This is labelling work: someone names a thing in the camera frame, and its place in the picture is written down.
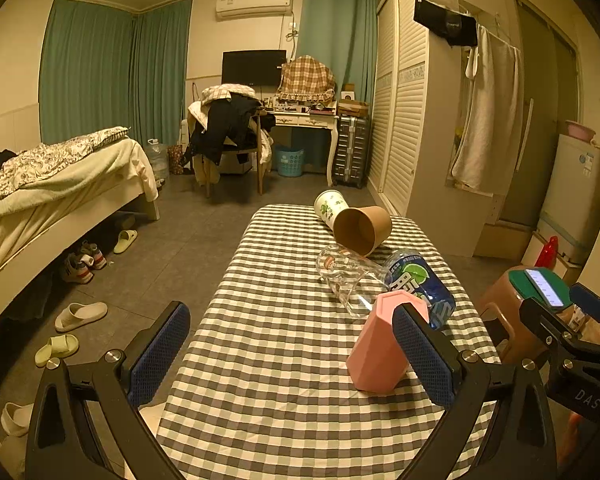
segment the transparent cup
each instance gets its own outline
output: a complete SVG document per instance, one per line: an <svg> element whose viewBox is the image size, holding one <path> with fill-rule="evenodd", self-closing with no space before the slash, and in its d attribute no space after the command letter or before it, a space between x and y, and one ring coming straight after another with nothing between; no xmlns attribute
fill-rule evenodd
<svg viewBox="0 0 600 480"><path fill-rule="evenodd" d="M373 309L378 294L387 292L388 270L347 249L331 244L320 251L315 267L336 298L353 317Z"/></svg>

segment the silver bolt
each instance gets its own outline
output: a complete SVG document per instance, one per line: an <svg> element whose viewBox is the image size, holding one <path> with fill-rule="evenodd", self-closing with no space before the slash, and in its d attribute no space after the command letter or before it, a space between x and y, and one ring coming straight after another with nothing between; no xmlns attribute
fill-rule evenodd
<svg viewBox="0 0 600 480"><path fill-rule="evenodd" d="M57 357L52 357L49 361L46 362L46 368L48 370L55 370L60 366L60 359Z"/></svg>
<svg viewBox="0 0 600 480"><path fill-rule="evenodd" d="M468 363L476 363L478 361L478 354L473 350L463 350L460 355Z"/></svg>
<svg viewBox="0 0 600 480"><path fill-rule="evenodd" d="M115 363L119 361L122 357L122 352L120 350L109 350L106 354L104 354L104 360L107 363Z"/></svg>

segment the gingham tablecloth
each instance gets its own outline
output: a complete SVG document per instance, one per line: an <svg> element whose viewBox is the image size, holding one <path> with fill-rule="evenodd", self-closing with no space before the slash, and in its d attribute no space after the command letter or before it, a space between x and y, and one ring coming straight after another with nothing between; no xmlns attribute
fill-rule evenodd
<svg viewBox="0 0 600 480"><path fill-rule="evenodd" d="M372 255L419 251L456 298L445 333L488 362L497 354L458 279L414 222L393 218ZM186 478L395 478L443 413L409 371L392 394L351 383L352 320L315 269L333 242L309 206L269 205L251 219L173 383L157 438ZM452 478L491 416L485 405Z"/></svg>

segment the brown paper cup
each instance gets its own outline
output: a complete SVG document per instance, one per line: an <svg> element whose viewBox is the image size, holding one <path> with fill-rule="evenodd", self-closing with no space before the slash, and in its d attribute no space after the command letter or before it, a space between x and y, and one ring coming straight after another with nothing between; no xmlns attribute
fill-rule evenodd
<svg viewBox="0 0 600 480"><path fill-rule="evenodd" d="M389 213L377 205L349 207L336 216L333 236L347 249L369 256L388 238L392 227Z"/></svg>

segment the black monitor screen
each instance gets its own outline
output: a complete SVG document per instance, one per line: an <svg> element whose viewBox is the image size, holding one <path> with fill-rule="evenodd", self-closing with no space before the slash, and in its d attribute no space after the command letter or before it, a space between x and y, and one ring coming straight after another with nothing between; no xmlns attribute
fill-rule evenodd
<svg viewBox="0 0 600 480"><path fill-rule="evenodd" d="M278 86L286 50L236 50L222 56L222 82Z"/></svg>

